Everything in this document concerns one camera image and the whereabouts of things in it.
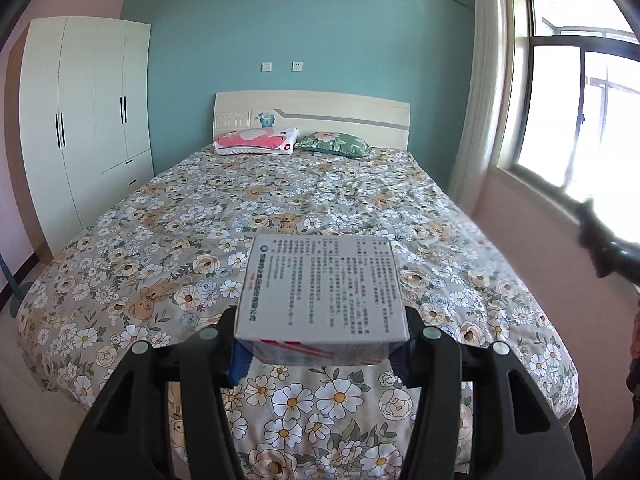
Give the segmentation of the white red medicine box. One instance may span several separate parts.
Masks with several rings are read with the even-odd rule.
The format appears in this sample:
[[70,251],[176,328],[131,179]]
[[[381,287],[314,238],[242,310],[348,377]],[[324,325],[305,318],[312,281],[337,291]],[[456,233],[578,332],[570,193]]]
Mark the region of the white red medicine box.
[[392,244],[376,236],[259,235],[234,338],[266,364],[386,360],[410,338]]

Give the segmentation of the floral bed quilt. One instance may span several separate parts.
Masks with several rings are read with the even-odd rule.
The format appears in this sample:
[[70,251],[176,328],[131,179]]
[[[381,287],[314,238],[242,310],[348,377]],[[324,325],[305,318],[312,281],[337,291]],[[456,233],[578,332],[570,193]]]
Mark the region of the floral bed quilt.
[[[576,367],[533,294],[413,157],[203,148],[88,226],[35,281],[17,342],[49,390],[90,406],[139,342],[178,344],[244,304],[260,330],[341,328],[345,353],[390,325],[393,302],[473,347],[508,344],[561,422]],[[420,393],[389,362],[254,361],[221,393],[251,479],[395,479]]]

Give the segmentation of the white curtain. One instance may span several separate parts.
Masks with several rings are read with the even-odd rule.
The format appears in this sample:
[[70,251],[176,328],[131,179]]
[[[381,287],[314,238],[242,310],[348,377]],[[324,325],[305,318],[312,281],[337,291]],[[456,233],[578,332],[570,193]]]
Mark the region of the white curtain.
[[448,196],[472,214],[490,165],[506,78],[506,0],[475,0],[468,104]]

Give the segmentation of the pink white pillow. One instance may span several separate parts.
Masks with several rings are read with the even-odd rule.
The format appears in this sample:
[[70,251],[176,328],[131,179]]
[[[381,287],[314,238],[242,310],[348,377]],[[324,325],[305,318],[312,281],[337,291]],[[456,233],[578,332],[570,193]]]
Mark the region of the pink white pillow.
[[255,128],[232,131],[214,141],[218,155],[292,155],[299,135],[297,128]]

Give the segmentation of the green floral pillow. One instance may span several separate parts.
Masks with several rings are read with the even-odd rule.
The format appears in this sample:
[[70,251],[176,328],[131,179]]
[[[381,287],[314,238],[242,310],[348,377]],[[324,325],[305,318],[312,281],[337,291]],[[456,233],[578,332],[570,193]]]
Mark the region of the green floral pillow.
[[359,136],[344,132],[319,131],[299,138],[298,150],[330,154],[347,158],[363,158],[370,154],[370,145]]

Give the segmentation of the cream wooden headboard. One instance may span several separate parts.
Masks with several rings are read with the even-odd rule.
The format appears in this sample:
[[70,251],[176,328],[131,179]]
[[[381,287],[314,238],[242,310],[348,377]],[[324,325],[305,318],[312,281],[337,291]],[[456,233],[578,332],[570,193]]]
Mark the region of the cream wooden headboard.
[[296,128],[302,136],[342,132],[359,136],[374,148],[406,150],[410,105],[356,94],[253,90],[215,96],[213,137],[233,130],[259,128],[269,119],[276,128]]

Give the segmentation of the white wardrobe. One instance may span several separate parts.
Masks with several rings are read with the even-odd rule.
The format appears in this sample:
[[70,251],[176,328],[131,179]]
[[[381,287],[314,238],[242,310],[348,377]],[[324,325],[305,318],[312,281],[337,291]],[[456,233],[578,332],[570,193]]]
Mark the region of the white wardrobe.
[[52,254],[154,176],[150,39],[150,25],[114,18],[36,18],[28,26],[18,131]]

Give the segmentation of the window with dark frame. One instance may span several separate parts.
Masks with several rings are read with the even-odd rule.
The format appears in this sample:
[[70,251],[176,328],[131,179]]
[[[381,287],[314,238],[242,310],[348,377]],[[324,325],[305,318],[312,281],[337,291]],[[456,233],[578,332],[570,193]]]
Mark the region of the window with dark frame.
[[527,81],[511,169],[639,239],[639,41],[614,0],[525,0]]

